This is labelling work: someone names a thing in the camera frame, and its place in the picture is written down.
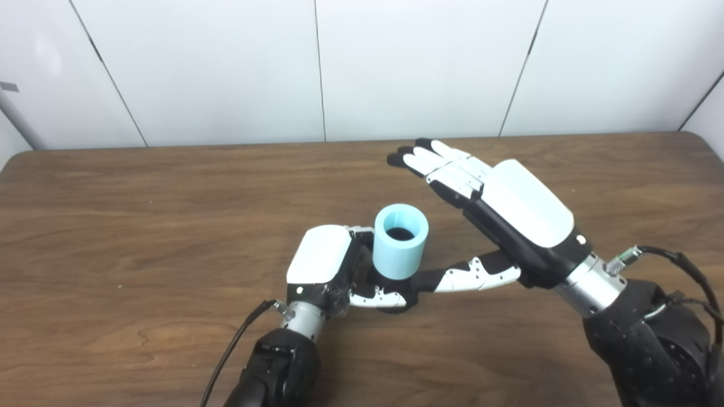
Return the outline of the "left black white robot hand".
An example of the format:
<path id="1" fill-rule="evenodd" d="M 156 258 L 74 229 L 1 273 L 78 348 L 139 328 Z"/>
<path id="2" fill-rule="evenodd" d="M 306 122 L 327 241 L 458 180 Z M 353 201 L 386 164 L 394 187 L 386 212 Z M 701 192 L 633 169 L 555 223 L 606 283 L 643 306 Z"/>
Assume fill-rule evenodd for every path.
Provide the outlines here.
<path id="1" fill-rule="evenodd" d="M 344 316 L 349 307 L 404 313 L 418 296 L 396 287 L 372 265 L 372 227 L 319 225 L 309 229 L 286 273 L 287 303 L 308 303 L 324 319 Z"/>

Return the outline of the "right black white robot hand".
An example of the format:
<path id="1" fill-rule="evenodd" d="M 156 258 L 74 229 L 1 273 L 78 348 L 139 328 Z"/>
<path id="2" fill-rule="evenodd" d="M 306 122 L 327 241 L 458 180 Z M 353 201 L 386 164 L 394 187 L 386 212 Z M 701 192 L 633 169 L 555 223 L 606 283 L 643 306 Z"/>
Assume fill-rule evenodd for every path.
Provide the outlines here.
<path id="1" fill-rule="evenodd" d="M 487 237 L 497 250 L 415 276 L 417 292 L 478 291 L 518 281 L 553 289 L 592 253 L 574 215 L 515 159 L 491 166 L 442 141 L 418 139 L 387 156 L 410 170 Z"/>

